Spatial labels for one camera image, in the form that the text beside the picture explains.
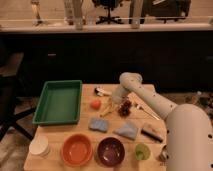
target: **dark red bowl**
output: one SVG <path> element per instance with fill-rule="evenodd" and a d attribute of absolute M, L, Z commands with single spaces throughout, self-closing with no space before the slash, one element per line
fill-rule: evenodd
<path fill-rule="evenodd" d="M 97 149 L 97 156 L 102 164 L 114 167 L 120 164 L 125 156 L 123 144 L 114 137 L 103 139 Z"/>

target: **orange bowl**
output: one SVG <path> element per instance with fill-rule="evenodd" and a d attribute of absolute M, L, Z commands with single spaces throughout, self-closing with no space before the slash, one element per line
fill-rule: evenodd
<path fill-rule="evenodd" d="M 70 136 L 62 145 L 61 157 L 68 166 L 82 166 L 86 164 L 93 154 L 89 138 L 83 134 Z"/>

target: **chair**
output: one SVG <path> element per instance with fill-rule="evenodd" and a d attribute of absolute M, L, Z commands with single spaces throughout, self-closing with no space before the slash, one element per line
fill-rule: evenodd
<path fill-rule="evenodd" d="M 22 57 L 22 54 L 13 55 L 11 57 L 14 59 L 12 59 L 11 62 L 12 66 L 14 65 L 14 63 L 17 63 L 18 66 L 15 66 L 19 67 L 20 63 L 17 61 L 19 61 L 19 59 L 22 60 Z M 15 70 L 14 72 L 17 73 L 17 69 L 14 69 L 16 68 L 15 66 L 11 67 L 10 65 L 8 66 L 8 68 L 12 68 L 13 70 Z M 10 127 L 14 127 L 25 137 L 32 140 L 33 136 L 30 135 L 24 128 L 22 128 L 17 123 L 17 121 L 32 114 L 35 111 L 35 108 L 30 108 L 28 110 L 15 114 L 18 79 L 16 74 L 5 76 L 7 74 L 11 74 L 11 71 L 5 72 L 7 70 L 6 68 L 7 67 L 4 68 L 4 72 L 1 73 L 2 76 L 0 76 L 0 141 L 4 138 Z"/>
<path fill-rule="evenodd" d="M 107 8 L 107 16 L 100 16 L 100 20 L 96 22 L 96 24 L 101 24 L 107 22 L 108 24 L 117 23 L 123 24 L 119 16 L 112 17 L 111 10 L 117 8 L 118 4 L 121 3 L 121 0 L 100 0 L 100 5 L 103 5 Z"/>

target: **lime green cup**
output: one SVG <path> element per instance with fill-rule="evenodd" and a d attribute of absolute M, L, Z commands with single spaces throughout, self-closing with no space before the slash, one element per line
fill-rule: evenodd
<path fill-rule="evenodd" d="M 143 143 L 139 143 L 135 147 L 135 157 L 137 160 L 147 160 L 150 157 L 151 151 L 149 147 Z"/>

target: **wooden tabletop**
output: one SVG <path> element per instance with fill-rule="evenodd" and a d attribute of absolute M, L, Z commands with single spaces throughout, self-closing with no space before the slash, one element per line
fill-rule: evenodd
<path fill-rule="evenodd" d="M 131 114 L 127 118 L 121 118 L 115 111 L 107 115 L 104 119 L 109 121 L 109 129 L 107 133 L 101 133 L 98 131 L 91 131 L 88 129 L 88 124 L 91 117 L 99 117 L 100 112 L 104 105 L 106 105 L 108 98 L 96 96 L 94 88 L 100 86 L 101 88 L 113 91 L 117 85 L 115 84 L 84 84 L 82 89 L 81 97 L 81 112 L 80 121 L 77 125 L 61 125 L 61 126 L 38 126 L 36 135 L 45 135 L 50 144 L 50 153 L 45 157 L 33 156 L 28 153 L 24 170 L 26 171 L 60 171 L 60 170 L 84 170 L 84 171 L 94 171 L 94 170 L 124 170 L 124 171 L 165 171 L 166 167 L 164 163 L 158 160 L 158 156 L 161 152 L 162 147 L 165 145 L 166 140 L 166 128 L 162 120 L 157 120 L 151 115 L 147 114 L 143 110 L 138 110 L 135 107 L 131 107 Z M 145 88 L 155 91 L 153 85 L 144 85 Z M 102 107 L 99 111 L 95 111 L 90 107 L 90 102 L 94 99 L 100 99 L 102 101 Z M 143 108 L 148 113 L 154 113 L 141 99 L 139 99 L 134 93 L 129 95 L 129 99 L 132 102 L 141 104 Z M 126 121 L 132 121 L 139 128 L 137 137 L 135 141 L 129 140 L 127 138 L 121 137 L 113 133 L 113 130 L 123 126 Z M 164 138 L 163 143 L 158 143 L 145 135 L 140 134 L 140 130 L 144 123 L 149 123 L 154 125 L 158 133 Z M 62 143 L 70 136 L 76 133 L 86 134 L 93 145 L 94 155 L 92 159 L 85 166 L 72 168 L 66 166 L 60 157 L 60 148 Z M 95 157 L 96 148 L 98 143 L 106 137 L 116 137 L 123 144 L 125 148 L 125 158 L 121 165 L 115 168 L 107 168 L 100 165 Z M 151 150 L 151 156 L 148 160 L 137 161 L 134 157 L 134 148 L 138 143 L 145 143 Z"/>

